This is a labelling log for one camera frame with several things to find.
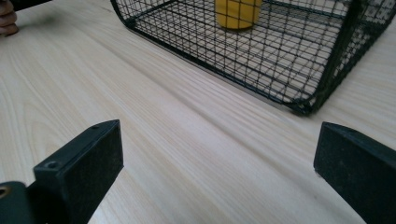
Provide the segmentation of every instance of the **wood grain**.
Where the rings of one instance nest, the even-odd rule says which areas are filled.
[[[0,38],[0,182],[120,119],[125,168],[90,223],[362,223],[313,169],[321,122],[396,148],[396,26],[301,118],[123,27],[108,1],[53,1]]]

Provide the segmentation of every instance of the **wire mesh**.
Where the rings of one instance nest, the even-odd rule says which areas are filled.
[[[323,104],[395,14],[394,0],[259,1],[112,0],[112,4],[132,31],[305,114]],[[247,28],[232,27],[244,24]]]

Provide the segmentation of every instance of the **yellow cup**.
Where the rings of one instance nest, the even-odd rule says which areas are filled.
[[[262,0],[216,0],[216,19],[220,26],[245,29],[259,19]]]

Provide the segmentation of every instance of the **screw hole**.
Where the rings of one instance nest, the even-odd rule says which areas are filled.
[[[49,161],[44,166],[50,169],[56,168],[59,165],[56,161]]]
[[[6,197],[9,194],[9,187],[0,187],[0,199]]]

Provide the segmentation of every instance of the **wooden table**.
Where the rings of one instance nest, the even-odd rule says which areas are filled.
[[[54,1],[0,38],[0,182],[120,119],[125,168],[91,223],[362,223],[315,174],[322,121],[396,148],[393,23],[317,114],[274,108],[129,32],[106,0]]]

